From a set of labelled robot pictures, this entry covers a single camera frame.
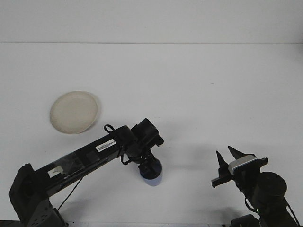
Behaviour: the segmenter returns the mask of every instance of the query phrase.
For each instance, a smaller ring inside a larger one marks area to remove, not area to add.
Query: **white wall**
[[[0,41],[302,43],[301,0],[2,0]]]

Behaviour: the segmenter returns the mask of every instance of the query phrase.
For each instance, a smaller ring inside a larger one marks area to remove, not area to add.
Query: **sticker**
[[[116,144],[116,142],[114,141],[114,139],[111,139],[105,143],[102,143],[99,146],[96,146],[96,149],[97,149],[97,151],[101,152],[101,151],[105,150],[106,148],[111,147],[115,144]]]
[[[57,166],[54,169],[48,171],[47,173],[48,173],[49,177],[52,178],[53,176],[56,176],[56,175],[58,175],[59,173],[62,173],[62,172],[63,172],[62,167]]]

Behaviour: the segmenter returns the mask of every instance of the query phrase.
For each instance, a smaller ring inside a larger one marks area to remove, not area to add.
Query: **black robotic arm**
[[[30,164],[19,169],[9,197],[23,226],[68,226],[58,210],[53,209],[49,197],[117,157],[121,157],[124,165],[139,164],[140,174],[146,179],[160,175],[162,166],[151,148],[160,146],[164,140],[148,119],[132,129],[122,126],[115,130],[110,125],[104,129],[109,133],[107,136],[36,171]],[[123,161],[124,154],[129,158],[126,162]]]

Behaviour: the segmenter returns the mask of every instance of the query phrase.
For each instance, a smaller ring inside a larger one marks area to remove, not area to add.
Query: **barcode sticker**
[[[96,149],[97,149],[97,151],[101,152],[101,151],[105,150],[106,148],[111,147],[115,144],[116,144],[116,142],[114,141],[114,139],[111,139],[105,143],[102,143],[99,146],[96,146]]]

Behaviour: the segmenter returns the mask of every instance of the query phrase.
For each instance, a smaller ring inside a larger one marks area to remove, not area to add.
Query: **white table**
[[[263,171],[287,182],[302,222],[302,44],[0,44],[0,219],[17,219],[8,191],[25,163],[34,169],[107,133],[149,118],[165,143],[153,154],[163,180],[151,187],[118,159],[86,176],[60,212],[67,221],[229,223],[248,214],[230,182],[213,189],[215,151],[268,157]],[[60,95],[99,97],[88,131],[65,135],[49,122]],[[51,198],[54,207],[72,186]]]

